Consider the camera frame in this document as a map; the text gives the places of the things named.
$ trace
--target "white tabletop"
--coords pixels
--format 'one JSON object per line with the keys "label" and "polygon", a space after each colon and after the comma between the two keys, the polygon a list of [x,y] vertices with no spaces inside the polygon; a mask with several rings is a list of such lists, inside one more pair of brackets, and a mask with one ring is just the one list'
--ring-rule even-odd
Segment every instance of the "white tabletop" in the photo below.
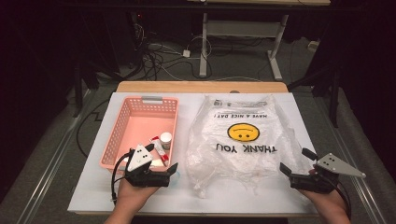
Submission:
{"label": "white tabletop", "polygon": [[[114,204],[110,201],[111,173],[99,165],[126,96],[149,95],[176,97],[179,99],[176,138],[173,147],[173,163],[178,162],[177,172],[171,177],[168,188],[152,195],[139,214],[161,216],[216,216],[216,217],[306,217],[317,214],[315,207],[299,192],[290,188],[286,177],[262,181],[256,190],[247,189],[230,179],[211,183],[206,198],[199,198],[192,190],[185,166],[190,126],[206,95],[235,101],[260,100],[268,93],[113,93],[102,125],[93,143],[68,211],[78,214],[108,214]],[[292,93],[273,93],[295,130],[301,147],[313,151],[314,147]]]}

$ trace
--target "basket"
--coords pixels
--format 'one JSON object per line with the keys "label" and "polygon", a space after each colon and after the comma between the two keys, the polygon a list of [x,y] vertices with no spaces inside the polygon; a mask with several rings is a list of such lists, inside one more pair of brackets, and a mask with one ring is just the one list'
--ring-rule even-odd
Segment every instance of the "basket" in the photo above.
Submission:
{"label": "basket", "polygon": [[[121,105],[113,130],[107,141],[100,160],[100,165],[113,172],[116,162],[130,148],[138,144],[146,146],[149,139],[161,133],[171,133],[173,140],[170,148],[165,150],[172,165],[172,151],[177,123],[178,99],[161,96],[128,96]],[[151,151],[152,171],[165,171],[168,166],[161,162],[155,149]],[[118,173],[125,169],[126,161],[120,164]]]}

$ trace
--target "white plastic bag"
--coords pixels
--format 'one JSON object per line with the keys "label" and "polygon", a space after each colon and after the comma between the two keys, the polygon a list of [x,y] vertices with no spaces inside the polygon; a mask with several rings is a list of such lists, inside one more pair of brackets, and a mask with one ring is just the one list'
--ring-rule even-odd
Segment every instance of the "white plastic bag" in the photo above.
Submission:
{"label": "white plastic bag", "polygon": [[194,191],[205,197],[214,178],[232,178],[256,187],[280,177],[279,164],[309,170],[294,130],[273,95],[258,102],[232,102],[206,96],[192,123],[187,171]]}

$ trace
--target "yellow smiley face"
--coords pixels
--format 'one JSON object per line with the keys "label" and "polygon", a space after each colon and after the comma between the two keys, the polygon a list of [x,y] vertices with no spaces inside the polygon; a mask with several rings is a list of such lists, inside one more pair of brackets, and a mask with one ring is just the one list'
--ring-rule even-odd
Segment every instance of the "yellow smiley face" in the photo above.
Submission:
{"label": "yellow smiley face", "polygon": [[248,123],[237,123],[228,129],[228,136],[236,141],[251,142],[260,135],[259,129]]}

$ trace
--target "human hand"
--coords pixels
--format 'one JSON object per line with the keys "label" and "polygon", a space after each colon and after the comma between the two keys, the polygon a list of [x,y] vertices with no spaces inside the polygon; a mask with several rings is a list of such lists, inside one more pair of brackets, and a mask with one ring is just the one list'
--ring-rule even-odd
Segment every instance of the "human hand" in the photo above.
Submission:
{"label": "human hand", "polygon": [[134,187],[127,180],[122,179],[116,206],[105,223],[131,223],[134,215],[158,189],[159,187]]}
{"label": "human hand", "polygon": [[305,197],[307,197],[317,208],[320,220],[326,224],[348,224],[350,220],[347,216],[347,206],[343,198],[333,190],[329,194],[315,193],[313,191],[298,189]]}

